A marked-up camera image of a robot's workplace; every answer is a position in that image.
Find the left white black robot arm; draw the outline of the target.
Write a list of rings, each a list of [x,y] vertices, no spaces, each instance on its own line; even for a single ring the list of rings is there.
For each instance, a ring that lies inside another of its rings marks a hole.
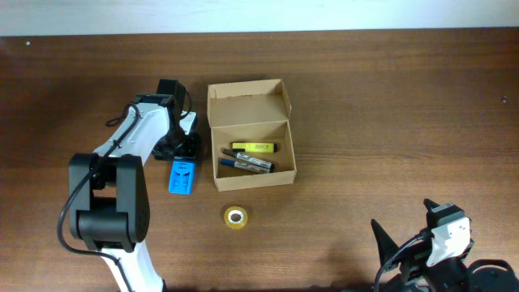
[[[165,291],[145,237],[150,222],[144,165],[194,162],[200,137],[197,115],[184,109],[191,98],[175,79],[161,79],[154,93],[140,93],[120,116],[106,122],[113,135],[91,153],[69,162],[69,197],[57,236],[69,252],[101,257],[122,291]]]

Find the black whiteboard marker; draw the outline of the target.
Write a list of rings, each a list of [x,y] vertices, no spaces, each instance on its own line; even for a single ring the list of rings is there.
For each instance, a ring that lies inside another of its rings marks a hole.
[[[262,159],[259,159],[256,157],[251,157],[247,154],[244,154],[243,152],[235,152],[234,150],[230,150],[230,149],[223,149],[222,152],[228,156],[237,158],[241,161],[251,163],[252,165],[256,165],[259,167],[269,169],[270,172],[273,172],[274,165],[272,162],[268,162],[268,161],[265,161],[265,160],[262,160]]]

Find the yellow highlighter pen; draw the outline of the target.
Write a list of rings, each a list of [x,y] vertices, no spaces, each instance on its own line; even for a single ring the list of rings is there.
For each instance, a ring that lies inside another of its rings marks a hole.
[[[277,145],[270,142],[233,142],[231,148],[235,152],[275,153]]]

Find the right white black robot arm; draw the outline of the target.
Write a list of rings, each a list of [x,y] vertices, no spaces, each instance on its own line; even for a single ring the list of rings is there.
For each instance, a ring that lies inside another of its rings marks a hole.
[[[465,265],[474,240],[463,209],[429,199],[423,204],[427,227],[401,246],[371,220],[380,258],[374,291],[518,292],[518,277],[508,262],[477,260]]]

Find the yellow adhesive tape roll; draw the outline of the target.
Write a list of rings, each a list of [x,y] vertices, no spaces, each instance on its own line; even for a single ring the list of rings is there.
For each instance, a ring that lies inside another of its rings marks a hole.
[[[225,224],[232,230],[240,230],[247,225],[247,211],[239,206],[231,206],[224,213]]]

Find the blue whiteboard marker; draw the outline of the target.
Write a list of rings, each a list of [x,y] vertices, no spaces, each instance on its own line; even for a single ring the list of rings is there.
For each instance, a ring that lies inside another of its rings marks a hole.
[[[233,161],[233,160],[229,160],[229,159],[225,159],[225,158],[220,159],[220,164],[234,167],[234,168],[241,169],[241,170],[251,171],[251,172],[254,172],[257,174],[268,174],[271,172],[271,170],[269,168],[264,168],[264,167],[257,166],[257,165],[249,165],[247,163],[237,162],[237,161]]]

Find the brown cardboard box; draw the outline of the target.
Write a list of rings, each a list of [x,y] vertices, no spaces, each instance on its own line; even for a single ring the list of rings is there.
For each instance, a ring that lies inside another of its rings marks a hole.
[[[218,191],[270,187],[294,182],[297,167],[290,130],[291,104],[282,79],[211,84],[208,123],[211,131],[213,177]],[[251,152],[273,164],[273,172],[258,174],[222,165],[233,143],[273,143],[276,151]]]

